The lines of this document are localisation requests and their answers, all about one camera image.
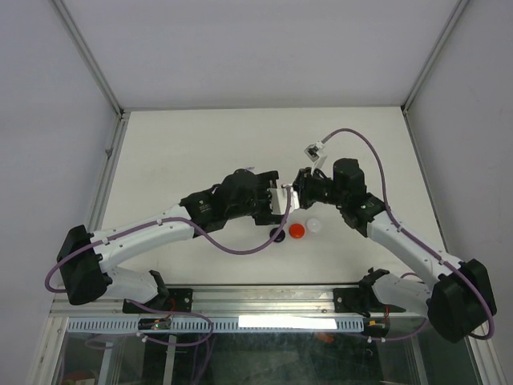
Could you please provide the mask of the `white round charging case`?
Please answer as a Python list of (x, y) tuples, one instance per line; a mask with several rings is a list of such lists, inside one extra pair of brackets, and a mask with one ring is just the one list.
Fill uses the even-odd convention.
[(310, 217), (305, 222), (305, 228), (308, 230), (309, 233), (319, 233), (321, 231), (322, 224), (321, 222), (314, 217)]

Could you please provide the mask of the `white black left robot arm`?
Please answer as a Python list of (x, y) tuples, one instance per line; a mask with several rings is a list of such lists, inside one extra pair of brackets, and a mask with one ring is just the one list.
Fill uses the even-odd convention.
[(297, 207), (297, 194), (289, 186), (278, 187), (277, 178), (276, 171), (255, 174), (238, 169), (221, 183), (194, 192), (179, 204), (135, 224), (92, 233), (84, 225), (75, 226), (68, 231), (53, 268), (63, 279), (61, 292), (74, 306), (110, 296), (140, 302), (150, 311), (162, 310), (168, 292), (160, 274), (154, 270), (137, 273), (122, 268), (121, 263), (198, 236), (235, 254), (210, 234), (240, 217), (251, 217), (256, 225), (284, 228)]

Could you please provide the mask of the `black round charging case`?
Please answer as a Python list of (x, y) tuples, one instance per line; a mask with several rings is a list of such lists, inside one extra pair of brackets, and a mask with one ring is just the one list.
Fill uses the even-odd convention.
[(282, 242), (286, 237), (285, 231), (279, 230), (278, 228), (271, 229), (269, 232), (269, 238), (276, 243)]

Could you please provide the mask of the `orange round charging case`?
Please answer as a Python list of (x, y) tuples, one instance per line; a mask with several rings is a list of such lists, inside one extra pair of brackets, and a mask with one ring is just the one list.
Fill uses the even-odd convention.
[(294, 239), (303, 238), (305, 232), (305, 227), (301, 223), (293, 223), (289, 226), (289, 235)]

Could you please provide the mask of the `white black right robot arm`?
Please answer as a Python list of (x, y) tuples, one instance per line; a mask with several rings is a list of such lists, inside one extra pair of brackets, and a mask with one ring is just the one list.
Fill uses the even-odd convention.
[(362, 307), (392, 305), (416, 313), (449, 342), (494, 335), (497, 308), (484, 264), (437, 250), (409, 231), (385, 198), (368, 192), (357, 160), (337, 160), (331, 177), (302, 168), (293, 189), (302, 209), (316, 203), (334, 206), (351, 229), (390, 251), (418, 277), (412, 281), (386, 269), (371, 270), (359, 282)]

